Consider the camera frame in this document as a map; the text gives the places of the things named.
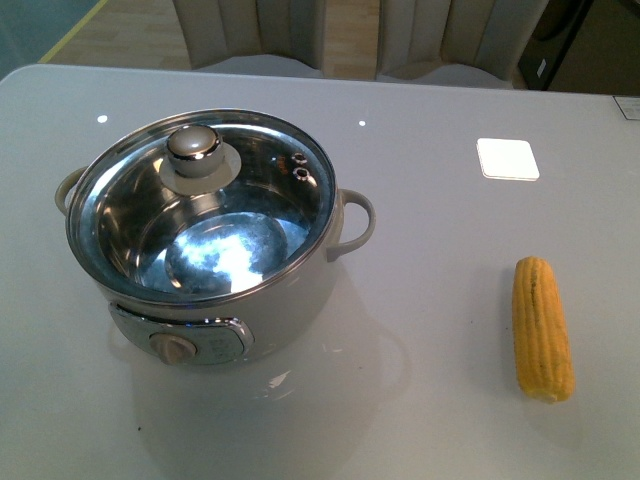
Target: yellow corn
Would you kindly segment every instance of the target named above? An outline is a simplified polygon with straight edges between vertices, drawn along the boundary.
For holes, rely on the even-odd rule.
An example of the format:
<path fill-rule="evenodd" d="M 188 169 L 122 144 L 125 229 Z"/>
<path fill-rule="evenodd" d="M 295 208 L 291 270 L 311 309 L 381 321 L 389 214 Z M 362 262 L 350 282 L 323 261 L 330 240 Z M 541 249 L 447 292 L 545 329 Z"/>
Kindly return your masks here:
<path fill-rule="evenodd" d="M 560 294 L 546 260 L 527 257 L 517 263 L 512 316 L 520 388 L 547 403 L 567 400 L 575 377 Z"/>

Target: electric cooking pot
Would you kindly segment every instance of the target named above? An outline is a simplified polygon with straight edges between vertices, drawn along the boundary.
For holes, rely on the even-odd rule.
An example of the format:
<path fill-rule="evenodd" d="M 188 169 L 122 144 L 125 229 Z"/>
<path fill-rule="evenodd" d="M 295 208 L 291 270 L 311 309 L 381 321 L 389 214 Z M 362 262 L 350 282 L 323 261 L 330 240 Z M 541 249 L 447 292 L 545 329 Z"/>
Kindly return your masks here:
<path fill-rule="evenodd" d="M 375 226 L 369 200 L 338 189 L 309 135 L 242 110 L 143 127 L 71 173 L 55 201 L 120 331 L 167 364 L 227 363 L 286 345 L 331 293 L 331 263 Z M 347 203 L 368 225 L 340 242 Z"/>

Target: white square coaster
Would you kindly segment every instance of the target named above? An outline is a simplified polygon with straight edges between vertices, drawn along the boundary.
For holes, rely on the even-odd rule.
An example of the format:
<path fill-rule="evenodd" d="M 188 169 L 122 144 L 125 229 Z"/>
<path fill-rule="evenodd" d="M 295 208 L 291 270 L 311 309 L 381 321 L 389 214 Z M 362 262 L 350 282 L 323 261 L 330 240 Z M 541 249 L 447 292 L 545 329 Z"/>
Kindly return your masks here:
<path fill-rule="evenodd" d="M 640 120 L 640 97 L 613 97 L 627 120 Z"/>
<path fill-rule="evenodd" d="M 540 178 L 529 142 L 479 138 L 477 147 L 482 174 L 487 178 L 525 181 Z"/>

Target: chair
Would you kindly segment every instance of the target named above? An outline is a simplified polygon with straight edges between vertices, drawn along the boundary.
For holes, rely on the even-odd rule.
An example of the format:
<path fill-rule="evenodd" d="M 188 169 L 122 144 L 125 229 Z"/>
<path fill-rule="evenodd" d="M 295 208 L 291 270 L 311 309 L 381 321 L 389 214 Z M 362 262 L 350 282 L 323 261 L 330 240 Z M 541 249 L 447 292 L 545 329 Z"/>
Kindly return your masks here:
<path fill-rule="evenodd" d="M 322 77 L 326 0 L 173 0 L 191 68 Z"/>
<path fill-rule="evenodd" d="M 381 0 L 376 80 L 513 88 L 548 0 Z"/>

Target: white table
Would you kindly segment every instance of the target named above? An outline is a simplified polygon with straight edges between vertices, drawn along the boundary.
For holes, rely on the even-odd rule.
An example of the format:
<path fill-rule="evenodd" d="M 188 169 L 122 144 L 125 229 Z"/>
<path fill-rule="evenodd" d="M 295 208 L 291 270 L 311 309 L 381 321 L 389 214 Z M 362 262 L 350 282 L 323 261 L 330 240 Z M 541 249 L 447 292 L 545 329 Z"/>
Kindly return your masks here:
<path fill-rule="evenodd" d="M 285 350 L 167 367 L 114 327 L 53 192 L 128 132 L 223 107 L 316 138 L 377 230 Z M 540 179 L 483 177 L 482 137 L 527 140 Z M 0 83 L 0 142 L 3 479 L 640 478 L 640 122 L 611 97 L 34 66 Z M 363 223 L 347 209 L 347 236 Z M 563 296 L 563 404 L 515 379 L 527 255 Z"/>

